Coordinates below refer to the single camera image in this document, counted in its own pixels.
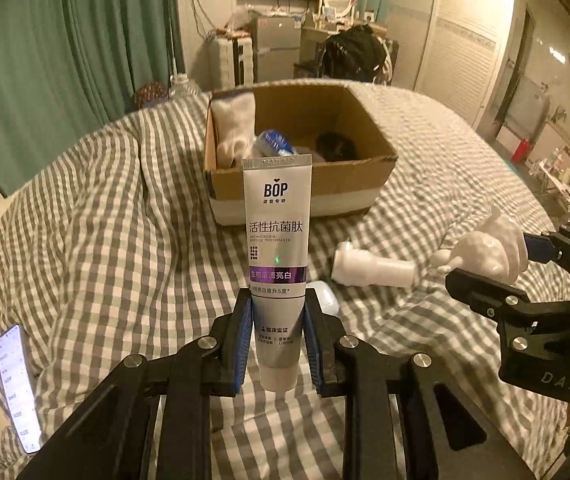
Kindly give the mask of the white sock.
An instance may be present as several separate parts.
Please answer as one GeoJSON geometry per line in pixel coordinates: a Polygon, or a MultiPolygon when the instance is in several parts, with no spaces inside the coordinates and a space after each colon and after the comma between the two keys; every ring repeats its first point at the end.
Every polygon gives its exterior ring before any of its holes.
{"type": "Polygon", "coordinates": [[[243,165],[253,156],[256,133],[256,99],[251,91],[243,91],[211,101],[213,124],[217,136],[217,165],[231,169],[243,165]]]}
{"type": "Polygon", "coordinates": [[[462,269],[513,285],[529,265],[524,232],[498,206],[493,206],[489,217],[462,236],[452,249],[434,252],[430,264],[441,274],[462,269]]]}

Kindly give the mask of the white Huawei earbuds case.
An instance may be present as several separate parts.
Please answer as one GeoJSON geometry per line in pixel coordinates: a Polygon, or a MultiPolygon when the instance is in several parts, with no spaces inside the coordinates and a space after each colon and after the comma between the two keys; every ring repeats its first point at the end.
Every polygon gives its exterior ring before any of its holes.
{"type": "Polygon", "coordinates": [[[311,289],[317,296],[320,308],[323,313],[337,316],[339,314],[339,302],[331,286],[325,281],[313,281],[307,284],[307,289],[311,289]]]}

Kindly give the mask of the white hair dryer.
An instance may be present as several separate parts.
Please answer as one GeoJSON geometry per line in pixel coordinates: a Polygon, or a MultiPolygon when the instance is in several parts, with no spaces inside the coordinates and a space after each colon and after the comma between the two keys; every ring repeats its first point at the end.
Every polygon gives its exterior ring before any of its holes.
{"type": "Polygon", "coordinates": [[[413,262],[379,257],[341,242],[335,250],[331,278],[345,286],[407,288],[413,285],[415,274],[413,262]]]}

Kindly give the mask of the white BOP toothpaste tube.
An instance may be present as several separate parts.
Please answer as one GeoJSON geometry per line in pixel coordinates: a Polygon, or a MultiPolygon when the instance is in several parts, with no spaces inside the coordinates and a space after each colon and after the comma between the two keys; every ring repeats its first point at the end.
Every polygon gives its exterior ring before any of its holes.
{"type": "Polygon", "coordinates": [[[308,281],[312,157],[247,159],[243,166],[248,278],[261,386],[297,384],[308,281]]]}

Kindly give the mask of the dark plastic funnel cup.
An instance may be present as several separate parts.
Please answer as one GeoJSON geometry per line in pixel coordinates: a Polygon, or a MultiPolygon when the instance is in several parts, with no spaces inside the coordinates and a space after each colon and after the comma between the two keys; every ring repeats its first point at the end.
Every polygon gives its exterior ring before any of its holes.
{"type": "Polygon", "coordinates": [[[325,132],[314,141],[314,147],[325,162],[345,162],[358,158],[355,142],[337,132],[325,132]]]}

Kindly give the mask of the blue tissue pack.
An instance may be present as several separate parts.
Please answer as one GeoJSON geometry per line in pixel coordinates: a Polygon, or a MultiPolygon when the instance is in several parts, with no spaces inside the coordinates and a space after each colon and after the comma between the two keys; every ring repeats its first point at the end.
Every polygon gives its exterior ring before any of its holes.
{"type": "Polygon", "coordinates": [[[260,157],[277,157],[277,156],[295,156],[298,154],[296,149],[288,142],[288,140],[276,130],[264,130],[253,141],[251,154],[254,158],[260,157]]]}

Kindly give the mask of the cluttered shelf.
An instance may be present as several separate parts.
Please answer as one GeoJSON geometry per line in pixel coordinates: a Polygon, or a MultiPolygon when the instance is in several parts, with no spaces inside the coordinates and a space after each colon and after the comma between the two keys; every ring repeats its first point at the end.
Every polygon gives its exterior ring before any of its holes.
{"type": "Polygon", "coordinates": [[[570,132],[547,119],[533,141],[526,167],[541,185],[541,194],[570,211],[570,132]]]}

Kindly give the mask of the red fire extinguisher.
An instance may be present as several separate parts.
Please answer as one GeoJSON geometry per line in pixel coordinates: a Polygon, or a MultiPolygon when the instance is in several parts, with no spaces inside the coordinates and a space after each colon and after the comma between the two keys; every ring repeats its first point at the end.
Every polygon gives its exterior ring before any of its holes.
{"type": "Polygon", "coordinates": [[[527,156],[530,152],[531,143],[527,139],[521,139],[517,145],[516,150],[514,151],[510,161],[513,164],[521,164],[527,159],[527,156]]]}

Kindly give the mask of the smartphone with lit screen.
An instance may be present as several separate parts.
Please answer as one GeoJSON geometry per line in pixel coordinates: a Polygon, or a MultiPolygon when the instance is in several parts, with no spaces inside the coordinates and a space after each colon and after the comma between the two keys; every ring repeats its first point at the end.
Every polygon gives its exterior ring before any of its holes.
{"type": "Polygon", "coordinates": [[[26,454],[35,454],[41,448],[41,428],[27,361],[26,337],[18,324],[0,335],[0,381],[20,446],[26,454]]]}

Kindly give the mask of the cardboard box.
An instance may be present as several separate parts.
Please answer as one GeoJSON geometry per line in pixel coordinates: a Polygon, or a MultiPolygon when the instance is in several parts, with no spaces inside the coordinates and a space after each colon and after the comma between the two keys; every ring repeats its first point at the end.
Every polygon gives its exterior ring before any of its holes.
{"type": "Polygon", "coordinates": [[[373,206],[398,154],[366,91],[381,87],[334,79],[296,79],[215,93],[207,108],[204,176],[220,226],[245,222],[243,155],[273,130],[295,149],[282,156],[311,165],[311,214],[343,216],[373,206]]]}

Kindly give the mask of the brown patterned basket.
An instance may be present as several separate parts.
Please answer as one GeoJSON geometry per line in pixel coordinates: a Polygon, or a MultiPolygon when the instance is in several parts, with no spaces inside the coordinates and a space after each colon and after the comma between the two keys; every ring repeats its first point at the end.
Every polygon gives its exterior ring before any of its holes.
{"type": "Polygon", "coordinates": [[[160,81],[144,84],[133,94],[133,103],[138,110],[152,107],[168,99],[168,88],[160,81]]]}

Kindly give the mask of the clear water bottle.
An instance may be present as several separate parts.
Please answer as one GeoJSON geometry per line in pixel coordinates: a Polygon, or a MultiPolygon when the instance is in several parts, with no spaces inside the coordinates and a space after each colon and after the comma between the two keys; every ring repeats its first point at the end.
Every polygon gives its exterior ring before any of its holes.
{"type": "Polygon", "coordinates": [[[168,89],[170,99],[175,100],[183,98],[183,96],[196,96],[200,92],[198,84],[189,79],[189,76],[185,73],[172,74],[170,76],[170,87],[168,89]]]}

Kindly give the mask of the white suitcase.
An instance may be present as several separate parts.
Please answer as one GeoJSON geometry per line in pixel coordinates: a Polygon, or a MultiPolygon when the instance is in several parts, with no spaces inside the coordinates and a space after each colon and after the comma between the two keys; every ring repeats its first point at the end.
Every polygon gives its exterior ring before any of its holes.
{"type": "Polygon", "coordinates": [[[253,40],[218,36],[209,42],[212,87],[229,90],[253,83],[253,40]]]}

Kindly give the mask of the silver mini fridge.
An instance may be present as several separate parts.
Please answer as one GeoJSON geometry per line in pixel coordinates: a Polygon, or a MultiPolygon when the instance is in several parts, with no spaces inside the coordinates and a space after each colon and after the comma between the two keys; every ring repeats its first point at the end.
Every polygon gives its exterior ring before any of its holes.
{"type": "Polygon", "coordinates": [[[294,77],[300,55],[300,26],[290,15],[259,15],[251,22],[255,81],[294,77]]]}

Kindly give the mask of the green curtain left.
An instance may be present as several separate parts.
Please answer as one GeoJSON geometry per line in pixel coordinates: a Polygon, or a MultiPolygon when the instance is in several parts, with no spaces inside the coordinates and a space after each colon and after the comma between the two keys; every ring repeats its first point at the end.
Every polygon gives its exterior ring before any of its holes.
{"type": "Polygon", "coordinates": [[[175,0],[0,0],[0,193],[182,72],[175,0]]]}

